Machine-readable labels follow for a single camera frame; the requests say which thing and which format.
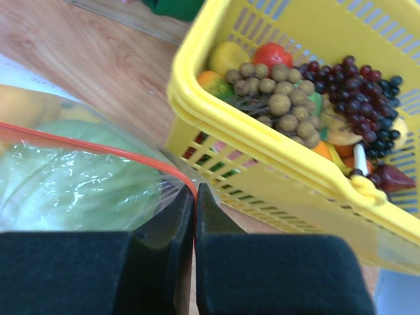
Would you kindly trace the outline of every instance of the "blue object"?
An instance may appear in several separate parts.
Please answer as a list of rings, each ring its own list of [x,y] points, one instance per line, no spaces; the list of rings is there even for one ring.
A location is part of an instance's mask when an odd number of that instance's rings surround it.
[[[374,296],[378,315],[419,314],[419,292],[419,276],[381,270]]]

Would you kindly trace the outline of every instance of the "yellow plastic basket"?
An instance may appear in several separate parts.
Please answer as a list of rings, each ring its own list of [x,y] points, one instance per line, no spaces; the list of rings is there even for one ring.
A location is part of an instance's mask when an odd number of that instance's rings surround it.
[[[414,0],[207,0],[173,63],[168,97],[177,119],[168,149],[190,152],[186,162],[239,211],[288,233],[338,235],[362,263],[420,274],[420,188],[395,194],[393,205],[366,179],[346,179],[329,160],[213,97],[196,80],[211,49],[226,40],[250,55],[275,41],[298,64],[332,64],[353,54],[384,77],[399,74],[405,80],[400,114],[411,133],[387,162],[420,179],[419,21]],[[201,132],[208,137],[200,143]]]

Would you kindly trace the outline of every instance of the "transparent plastic bag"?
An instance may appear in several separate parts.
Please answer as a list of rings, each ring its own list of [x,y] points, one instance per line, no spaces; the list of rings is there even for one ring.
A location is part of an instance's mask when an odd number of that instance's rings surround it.
[[[0,230],[134,230],[185,184],[205,182],[124,126],[74,100],[0,85]]]

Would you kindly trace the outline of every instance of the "orange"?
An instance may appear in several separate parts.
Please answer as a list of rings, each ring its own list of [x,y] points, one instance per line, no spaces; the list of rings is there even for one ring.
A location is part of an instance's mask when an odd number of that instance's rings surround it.
[[[335,151],[337,151],[340,158],[342,158],[342,159],[349,158],[350,156],[353,156],[353,147],[354,147],[354,145],[351,145],[351,146],[334,145]]]
[[[312,151],[318,153],[320,156],[324,156],[326,159],[332,161],[333,157],[329,151],[328,145],[324,141],[320,141],[319,145],[311,149]]]
[[[347,157],[347,158],[343,159],[343,163],[347,167],[350,167],[352,169],[354,167],[354,157],[350,156],[350,157]],[[369,174],[371,174],[373,172],[373,165],[368,160],[366,160],[366,164],[367,164],[367,170],[369,171]]]

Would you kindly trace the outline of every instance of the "lettuce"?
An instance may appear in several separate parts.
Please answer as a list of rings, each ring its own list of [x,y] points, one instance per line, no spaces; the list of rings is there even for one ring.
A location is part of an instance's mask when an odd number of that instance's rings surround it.
[[[55,121],[38,130],[156,155],[102,123]],[[159,171],[112,155],[18,144],[0,157],[0,174],[2,230],[133,230],[161,201]]]

